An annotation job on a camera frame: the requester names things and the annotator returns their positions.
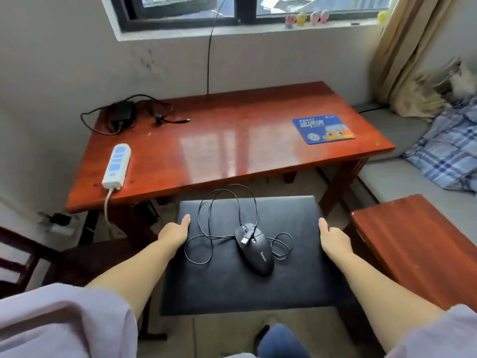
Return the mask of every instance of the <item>hand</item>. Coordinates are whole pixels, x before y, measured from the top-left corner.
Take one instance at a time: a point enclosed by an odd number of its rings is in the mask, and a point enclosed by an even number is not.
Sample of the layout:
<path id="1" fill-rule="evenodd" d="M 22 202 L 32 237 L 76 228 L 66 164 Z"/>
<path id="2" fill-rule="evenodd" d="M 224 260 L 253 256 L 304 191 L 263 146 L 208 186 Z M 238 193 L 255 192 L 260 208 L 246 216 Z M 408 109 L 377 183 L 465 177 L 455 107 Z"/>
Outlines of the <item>hand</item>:
<path id="1" fill-rule="evenodd" d="M 184 243 L 187 239 L 187 229 L 190 223 L 190 215 L 184 216 L 180 225 L 177 225 L 174 222 L 169 222 L 158 235 L 158 241 L 167 241 L 170 243 L 171 247 L 176 250 Z"/>
<path id="2" fill-rule="evenodd" d="M 328 229 L 328 223 L 324 218 L 319 220 L 319 238 L 321 247 L 337 265 L 348 256 L 354 255 L 348 235 L 336 227 Z"/>

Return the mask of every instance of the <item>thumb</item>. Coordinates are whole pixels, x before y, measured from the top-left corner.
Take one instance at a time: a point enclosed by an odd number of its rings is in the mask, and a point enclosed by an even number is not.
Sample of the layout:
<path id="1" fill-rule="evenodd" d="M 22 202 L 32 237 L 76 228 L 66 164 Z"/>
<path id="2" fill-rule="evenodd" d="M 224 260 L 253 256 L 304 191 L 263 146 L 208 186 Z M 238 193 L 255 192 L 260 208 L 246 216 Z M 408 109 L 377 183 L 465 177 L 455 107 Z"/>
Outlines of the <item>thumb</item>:
<path id="1" fill-rule="evenodd" d="M 328 230 L 328 222 L 326 222 L 326 220 L 321 217 L 319 220 L 318 220 L 318 224 L 319 224 L 319 233 L 320 234 L 324 234 L 324 233 L 327 233 L 329 232 Z"/>
<path id="2" fill-rule="evenodd" d="M 185 228 L 188 228 L 189 227 L 189 223 L 190 223 L 190 215 L 187 214 L 186 216 L 184 216 L 182 218 L 182 222 L 180 223 L 181 226 L 185 227 Z"/>

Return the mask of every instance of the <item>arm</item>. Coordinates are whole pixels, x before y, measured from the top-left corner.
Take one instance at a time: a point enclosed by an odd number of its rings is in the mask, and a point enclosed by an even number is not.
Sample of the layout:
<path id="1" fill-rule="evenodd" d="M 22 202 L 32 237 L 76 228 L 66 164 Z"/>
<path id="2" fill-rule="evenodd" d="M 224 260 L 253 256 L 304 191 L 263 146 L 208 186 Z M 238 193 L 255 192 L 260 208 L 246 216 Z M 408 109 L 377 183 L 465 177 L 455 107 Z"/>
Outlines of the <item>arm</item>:
<path id="1" fill-rule="evenodd" d="M 389 352 L 408 333 L 432 323 L 444 311 L 381 274 L 353 253 L 350 238 L 319 220 L 321 246 L 342 271 L 381 346 Z"/>
<path id="2" fill-rule="evenodd" d="M 157 241 L 132 258 L 104 272 L 86 288 L 114 291 L 129 303 L 136 319 L 139 319 L 167 263 L 186 240 L 189 223 L 189 215 L 184 216 L 180 225 L 168 223 L 159 233 Z"/>

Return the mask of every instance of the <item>window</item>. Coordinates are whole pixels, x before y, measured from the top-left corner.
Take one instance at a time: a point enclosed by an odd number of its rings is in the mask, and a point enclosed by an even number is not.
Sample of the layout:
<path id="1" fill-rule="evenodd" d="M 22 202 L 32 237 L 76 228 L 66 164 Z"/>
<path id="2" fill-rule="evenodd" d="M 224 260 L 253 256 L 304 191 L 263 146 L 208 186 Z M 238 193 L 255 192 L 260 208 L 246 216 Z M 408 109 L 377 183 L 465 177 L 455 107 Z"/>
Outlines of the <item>window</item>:
<path id="1" fill-rule="evenodd" d="M 330 20 L 375 17 L 390 0 L 111 0 L 123 32 L 283 23 L 286 14 L 331 11 Z"/>

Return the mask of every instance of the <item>black mouse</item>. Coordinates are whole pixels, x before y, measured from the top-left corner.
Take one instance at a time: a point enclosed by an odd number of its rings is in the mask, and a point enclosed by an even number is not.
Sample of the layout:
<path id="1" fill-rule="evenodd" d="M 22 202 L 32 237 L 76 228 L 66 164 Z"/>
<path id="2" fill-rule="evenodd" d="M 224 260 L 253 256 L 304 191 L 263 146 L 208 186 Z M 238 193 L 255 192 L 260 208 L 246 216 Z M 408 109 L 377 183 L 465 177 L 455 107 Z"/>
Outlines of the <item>black mouse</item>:
<path id="1" fill-rule="evenodd" d="M 242 256 L 253 272 L 260 276 L 268 276 L 272 273 L 275 262 L 271 246 L 258 227 L 255 227 L 253 223 L 240 226 L 235 230 L 235 239 L 242 251 Z"/>

